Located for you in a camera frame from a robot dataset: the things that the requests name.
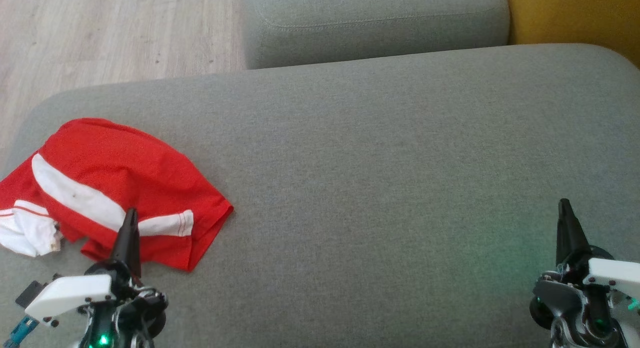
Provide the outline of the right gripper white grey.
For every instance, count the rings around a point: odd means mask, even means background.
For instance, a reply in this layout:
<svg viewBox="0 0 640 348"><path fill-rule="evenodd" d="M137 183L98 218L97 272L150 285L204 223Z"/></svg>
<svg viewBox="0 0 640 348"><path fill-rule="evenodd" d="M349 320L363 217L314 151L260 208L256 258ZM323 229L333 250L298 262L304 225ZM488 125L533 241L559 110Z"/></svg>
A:
<svg viewBox="0 0 640 348"><path fill-rule="evenodd" d="M591 254L567 198L558 202L556 264L530 301L532 319L550 333L547 348L640 348L640 329L614 316L621 303L640 314L640 263Z"/></svg>

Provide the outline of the wide yellow sofa back cushion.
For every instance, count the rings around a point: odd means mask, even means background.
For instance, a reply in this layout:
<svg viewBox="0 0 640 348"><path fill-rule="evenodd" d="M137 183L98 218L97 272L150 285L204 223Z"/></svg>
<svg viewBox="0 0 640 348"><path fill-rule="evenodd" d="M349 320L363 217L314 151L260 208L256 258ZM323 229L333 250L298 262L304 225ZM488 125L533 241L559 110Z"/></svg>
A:
<svg viewBox="0 0 640 348"><path fill-rule="evenodd" d="M508 0L509 42L587 43L640 68L640 0Z"/></svg>

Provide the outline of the grey and yellow sofa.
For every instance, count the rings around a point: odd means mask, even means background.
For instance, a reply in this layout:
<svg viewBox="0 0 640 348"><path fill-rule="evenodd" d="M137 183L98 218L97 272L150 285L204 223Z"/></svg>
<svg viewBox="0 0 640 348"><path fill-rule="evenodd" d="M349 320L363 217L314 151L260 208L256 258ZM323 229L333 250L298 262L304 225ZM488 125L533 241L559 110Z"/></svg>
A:
<svg viewBox="0 0 640 348"><path fill-rule="evenodd" d="M74 118L145 131L234 206L156 348L546 348L530 317L558 202L640 261L640 69L518 45L112 84L21 125L0 179Z"/></svg>

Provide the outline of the long grey sofa seat cushion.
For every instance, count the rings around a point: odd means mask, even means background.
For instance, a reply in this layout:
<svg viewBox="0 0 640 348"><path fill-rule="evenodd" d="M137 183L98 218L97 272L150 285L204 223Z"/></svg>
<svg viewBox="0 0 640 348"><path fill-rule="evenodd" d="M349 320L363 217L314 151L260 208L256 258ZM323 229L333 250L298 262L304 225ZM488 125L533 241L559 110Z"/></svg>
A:
<svg viewBox="0 0 640 348"><path fill-rule="evenodd" d="M243 0L249 69L504 46L508 0Z"/></svg>

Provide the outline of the red shorts white stripe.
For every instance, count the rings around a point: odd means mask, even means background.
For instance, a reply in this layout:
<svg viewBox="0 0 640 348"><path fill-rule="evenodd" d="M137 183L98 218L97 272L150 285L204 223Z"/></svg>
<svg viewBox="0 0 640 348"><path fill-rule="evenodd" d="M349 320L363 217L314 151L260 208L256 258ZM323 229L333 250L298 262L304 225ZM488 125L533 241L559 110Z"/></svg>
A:
<svg viewBox="0 0 640 348"><path fill-rule="evenodd" d="M81 252L107 257L126 211L137 210L142 262L192 272L233 211L185 154L104 119L63 124L34 153L30 172L47 211Z"/></svg>

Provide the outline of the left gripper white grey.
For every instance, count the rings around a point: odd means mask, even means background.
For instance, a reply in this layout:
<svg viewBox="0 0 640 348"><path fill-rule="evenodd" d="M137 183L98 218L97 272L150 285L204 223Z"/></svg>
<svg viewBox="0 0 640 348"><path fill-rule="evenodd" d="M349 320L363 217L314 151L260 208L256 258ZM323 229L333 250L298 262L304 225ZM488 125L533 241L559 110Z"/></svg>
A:
<svg viewBox="0 0 640 348"><path fill-rule="evenodd" d="M60 314L82 310L87 324L74 348L156 348L166 323L167 296L142 284L138 211L125 214L110 253L113 260L84 275L59 276L30 298L25 313L51 327Z"/></svg>

